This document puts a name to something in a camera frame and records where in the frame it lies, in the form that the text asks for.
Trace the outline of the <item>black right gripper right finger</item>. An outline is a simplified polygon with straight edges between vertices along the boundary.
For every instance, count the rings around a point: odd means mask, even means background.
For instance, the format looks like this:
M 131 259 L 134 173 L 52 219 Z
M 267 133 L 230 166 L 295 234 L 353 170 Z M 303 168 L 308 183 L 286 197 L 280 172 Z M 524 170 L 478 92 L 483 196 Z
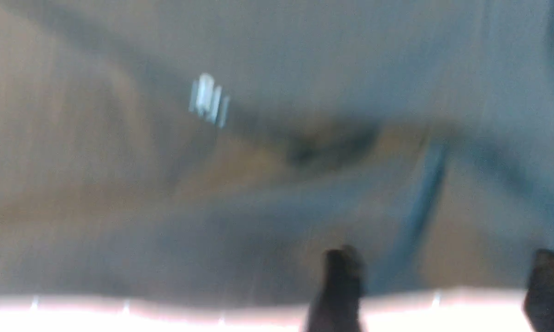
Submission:
M 538 249 L 522 305 L 535 332 L 554 332 L 554 250 Z

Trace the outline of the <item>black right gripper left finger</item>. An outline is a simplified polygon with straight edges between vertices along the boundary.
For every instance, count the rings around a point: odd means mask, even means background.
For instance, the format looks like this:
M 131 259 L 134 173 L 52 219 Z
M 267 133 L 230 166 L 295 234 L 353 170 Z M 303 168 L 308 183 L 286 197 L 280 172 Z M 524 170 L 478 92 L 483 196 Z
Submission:
M 325 251 L 323 283 L 309 305 L 306 332 L 361 332 L 364 259 L 352 245 Z

